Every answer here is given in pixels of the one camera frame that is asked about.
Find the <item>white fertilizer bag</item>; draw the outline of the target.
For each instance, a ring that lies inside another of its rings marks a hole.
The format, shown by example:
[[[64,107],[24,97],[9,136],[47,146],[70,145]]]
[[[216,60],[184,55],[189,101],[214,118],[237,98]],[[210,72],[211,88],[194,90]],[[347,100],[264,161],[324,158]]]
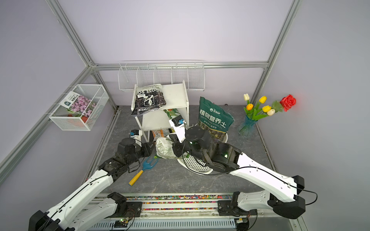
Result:
[[[156,140],[157,156],[163,159],[179,159],[172,149],[173,142],[169,138],[159,137]]]

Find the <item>white green small bag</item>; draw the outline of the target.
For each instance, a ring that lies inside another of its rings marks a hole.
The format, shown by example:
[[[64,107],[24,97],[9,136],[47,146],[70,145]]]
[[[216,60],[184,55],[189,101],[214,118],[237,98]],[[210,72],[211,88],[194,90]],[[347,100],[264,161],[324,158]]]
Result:
[[[177,108],[164,109],[164,113],[167,115],[167,117],[168,117],[169,120],[172,120],[172,119],[177,119],[177,120],[184,119],[183,116],[181,115],[181,113],[178,111]]]

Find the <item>tall green soil bag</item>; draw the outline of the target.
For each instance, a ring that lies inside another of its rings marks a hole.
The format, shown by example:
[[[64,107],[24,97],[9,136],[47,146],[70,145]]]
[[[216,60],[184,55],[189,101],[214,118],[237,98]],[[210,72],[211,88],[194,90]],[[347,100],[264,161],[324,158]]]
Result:
[[[234,123],[234,117],[204,97],[199,99],[198,125],[214,140],[223,141]]]

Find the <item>black rose soil bag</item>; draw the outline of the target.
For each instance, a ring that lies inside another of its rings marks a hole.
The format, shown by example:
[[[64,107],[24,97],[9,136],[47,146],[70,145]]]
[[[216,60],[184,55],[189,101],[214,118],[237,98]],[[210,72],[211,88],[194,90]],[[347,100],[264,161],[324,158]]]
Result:
[[[165,106],[167,103],[162,90],[161,84],[138,87],[134,94],[132,115],[143,115]]]

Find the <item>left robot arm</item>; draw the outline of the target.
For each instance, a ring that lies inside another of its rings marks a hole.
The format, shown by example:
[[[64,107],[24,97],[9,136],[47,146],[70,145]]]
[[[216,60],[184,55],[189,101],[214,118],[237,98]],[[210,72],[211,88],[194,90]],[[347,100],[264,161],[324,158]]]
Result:
[[[149,157],[155,146],[134,138],[125,138],[113,158],[101,164],[98,170],[71,195],[46,212],[37,211],[29,220],[30,231],[86,231],[99,221],[113,217],[129,222],[141,213],[138,202],[127,201],[120,193],[111,193],[103,202],[84,208],[104,189],[129,171],[130,165]]]

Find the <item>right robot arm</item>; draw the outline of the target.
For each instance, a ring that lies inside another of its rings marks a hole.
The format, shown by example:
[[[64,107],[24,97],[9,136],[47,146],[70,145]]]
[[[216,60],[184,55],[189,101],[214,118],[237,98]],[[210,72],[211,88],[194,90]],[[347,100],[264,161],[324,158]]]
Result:
[[[254,161],[231,144],[214,140],[209,132],[198,126],[181,129],[170,134],[176,156],[190,155],[202,161],[206,167],[219,174],[231,174],[245,179],[262,191],[254,193],[234,192],[231,202],[219,206],[222,216],[240,216],[250,210],[271,210],[289,219],[297,219],[306,211],[301,176],[287,177]]]

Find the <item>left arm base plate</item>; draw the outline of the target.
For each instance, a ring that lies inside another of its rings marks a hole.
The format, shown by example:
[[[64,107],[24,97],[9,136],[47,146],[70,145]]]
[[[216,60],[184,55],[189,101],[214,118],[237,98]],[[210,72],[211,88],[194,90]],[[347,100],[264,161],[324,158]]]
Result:
[[[111,218],[138,218],[141,215],[142,205],[142,202],[133,201],[119,203]]]

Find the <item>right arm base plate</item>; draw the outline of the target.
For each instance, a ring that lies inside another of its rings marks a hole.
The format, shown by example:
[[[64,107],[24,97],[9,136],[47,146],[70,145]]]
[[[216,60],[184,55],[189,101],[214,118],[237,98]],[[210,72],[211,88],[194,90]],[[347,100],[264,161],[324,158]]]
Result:
[[[242,210],[238,206],[232,205],[231,200],[219,200],[217,201],[217,212],[219,216],[255,216],[257,215],[257,210]]]

